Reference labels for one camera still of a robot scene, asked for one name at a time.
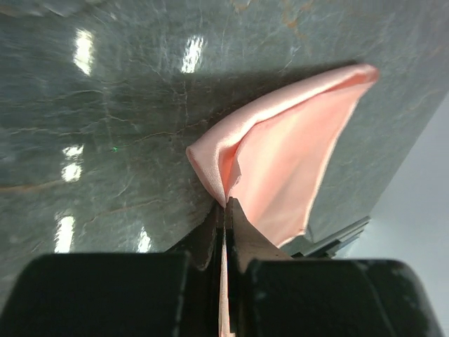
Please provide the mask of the light pink satin napkin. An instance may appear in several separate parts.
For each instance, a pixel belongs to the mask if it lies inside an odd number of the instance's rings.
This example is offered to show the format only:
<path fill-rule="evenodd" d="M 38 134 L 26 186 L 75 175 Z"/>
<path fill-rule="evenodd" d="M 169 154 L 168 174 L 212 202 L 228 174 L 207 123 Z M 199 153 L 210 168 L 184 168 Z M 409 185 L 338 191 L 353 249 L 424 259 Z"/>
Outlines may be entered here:
<path fill-rule="evenodd" d="M 268 93 L 219 121 L 186 150 L 222 207 L 238 199 L 248 221 L 282 246 L 306 232 L 336 143 L 379 72 L 367 64 L 318 74 Z M 220 247 L 219 336 L 231 336 L 231 266 Z"/>

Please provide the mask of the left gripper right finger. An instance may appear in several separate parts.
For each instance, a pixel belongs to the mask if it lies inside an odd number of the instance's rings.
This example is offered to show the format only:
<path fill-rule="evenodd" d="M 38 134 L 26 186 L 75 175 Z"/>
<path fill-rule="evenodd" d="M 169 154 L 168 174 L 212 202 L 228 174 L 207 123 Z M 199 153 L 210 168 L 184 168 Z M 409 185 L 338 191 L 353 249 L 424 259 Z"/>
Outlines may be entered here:
<path fill-rule="evenodd" d="M 232 197 L 226 205 L 226 241 L 228 263 L 241 274 L 253 260 L 293 259 L 248 221 L 238 199 Z"/>

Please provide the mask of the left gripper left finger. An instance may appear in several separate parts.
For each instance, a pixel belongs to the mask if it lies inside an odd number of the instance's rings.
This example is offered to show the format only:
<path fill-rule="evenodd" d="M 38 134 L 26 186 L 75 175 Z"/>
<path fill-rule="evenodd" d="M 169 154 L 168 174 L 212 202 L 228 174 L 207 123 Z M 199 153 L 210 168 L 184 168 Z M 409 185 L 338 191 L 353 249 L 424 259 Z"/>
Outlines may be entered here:
<path fill-rule="evenodd" d="M 193 265 L 205 270 L 213 258 L 221 215 L 221 206 L 213 204 L 203 222 L 169 248 L 167 253 L 188 253 Z"/>

